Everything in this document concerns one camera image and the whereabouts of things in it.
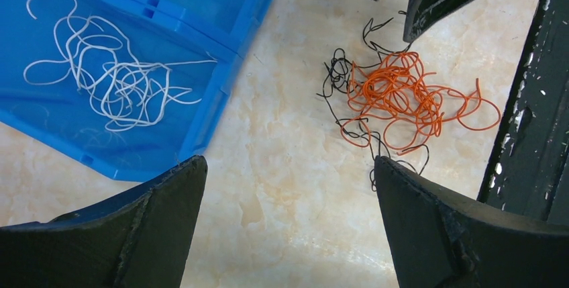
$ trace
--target cable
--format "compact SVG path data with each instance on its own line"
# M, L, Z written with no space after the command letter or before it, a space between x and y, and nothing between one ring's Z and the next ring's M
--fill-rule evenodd
M380 65L380 63L371 64L370 66L367 66L366 68L374 68L374 67L378 67L379 65ZM347 95L349 92L352 92L352 90L350 89L350 82L349 82L351 71L352 71L352 62L346 58L346 52L341 48L336 49L334 51L332 59L330 60L330 63L329 64L324 63L324 66L326 67L327 75L326 75L324 81L322 82L322 92L317 93L317 95L322 97L325 100L325 102L326 102L326 104L330 110L330 113L332 114L332 116L335 120L336 125L338 125L338 127L340 127L342 129L342 134L347 135L347 136L351 137L351 139L354 139L354 140L367 139L367 138L373 139L373 140L377 141L377 155L382 156L382 152L383 152L385 156L391 158L391 153L390 153L388 147L386 146L386 144L383 142L381 134L379 132L376 132L376 131L365 130L364 124L367 123L369 120L367 117L361 117L359 119L353 119L354 121L358 122L359 132L349 131L349 130L345 129L343 127L343 125L344 125L344 122L350 121L352 119L351 118L338 118L338 116L335 114L333 107L329 101L329 98L331 98L333 96L334 92L339 92L339 93L344 94L344 95ZM409 163L405 160L398 160L397 161L397 162L409 167L412 171L414 171L415 173L417 173L419 175L421 175L423 173L423 171L425 170L425 167L429 163L429 158L430 158L429 147L427 145L421 145L420 147L424 147L426 149L427 159L426 159L425 163L423 164L423 166L421 167L421 170L419 172L417 172L417 169L411 163ZM374 160L375 159L374 146L369 146L369 148L370 148L372 160ZM373 172L374 172L374 169L372 169L370 171L369 178L370 178L372 191L376 191Z
M399 154L404 155L418 149L417 146L425 144L432 136L440 136L444 123L457 121L472 131L488 130L500 123L501 110L493 102L482 97L478 79L476 79L476 90L465 95L450 87L428 85L425 82L426 78L434 74L425 72L424 65L416 52L389 54L378 68L369 73L354 63L346 90L348 107L358 115L342 124L341 133L344 139L355 146L365 148L370 145L371 138L367 137L363 144L357 143L344 132L346 126L357 121L369 132L362 118L390 121L383 131L383 141L388 148L400 150ZM455 114L445 115L442 111L445 97L463 100ZM469 110L472 102L474 108ZM494 108L497 113L496 121L481 128L464 123L463 119L476 112L483 103ZM393 146L387 139L389 128L397 122L407 122L415 126L414 136L404 146Z
M32 1L27 0L25 6L29 15L33 19L38 19L32 12ZM154 126L164 118L166 105L170 102L194 105L201 101L201 99L180 99L192 93L193 89L170 85L170 75L174 66L216 63L217 60L209 53L211 58L209 60L166 64L141 62L132 52L130 39L114 23L97 15L88 17L75 15L78 6L77 0L73 0L73 7L67 16L61 17L54 25L54 41L62 60L37 60L30 63L23 71L23 78L27 83L54 85L72 77L77 85L77 91L87 92L91 109L109 118L105 129L110 132ZM59 38L63 23L67 24L71 32L64 43ZM90 30L91 27L97 32L88 35L87 32L93 31ZM101 69L96 72L86 69L86 62L90 59L98 60L104 53L108 53L113 60L104 62ZM68 64L68 69L65 75L51 81L30 80L29 71L39 64L46 63ZM158 82L158 77L164 79L164 85ZM159 101L160 108L157 113L151 115L148 106L153 99Z
M399 15L404 15L407 16L407 12L406 11L399 11L398 12ZM388 56L389 54L393 54L393 53L398 53L398 52L407 52L409 51L409 49L411 49L411 45L413 43L409 43L404 49L402 49L401 51L392 51L392 50L388 50L384 47L382 47L381 45L377 44L376 42L369 40L369 35L375 31L378 31L380 29L382 29L383 27L385 27L387 24L391 23L391 21L394 20L394 17L384 21L383 23L380 23L378 25L374 25L374 18L370 18L370 20L368 21L368 23L364 26L364 29L362 31L362 40L364 41L365 45L375 51L377 53L377 56L379 58L379 61L383 60L383 56Z

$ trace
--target peeling paint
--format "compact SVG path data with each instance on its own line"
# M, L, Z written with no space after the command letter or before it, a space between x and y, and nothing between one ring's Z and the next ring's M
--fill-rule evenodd
M531 64L532 60L533 60L533 52L529 53L529 58L527 59L527 62L525 63L525 65L529 66Z
M525 109L518 111L517 115L514 118L514 124L516 125L516 132L519 131L519 124L521 123L521 117L523 116L524 111Z
M510 137L510 134L506 134L506 136L504 136L504 139L502 139L502 149L506 149L506 144L510 141L510 139L512 139Z
M522 81L519 84L519 89L517 90L517 98L518 99L521 97L521 92L523 91L523 88L525 88L525 81Z

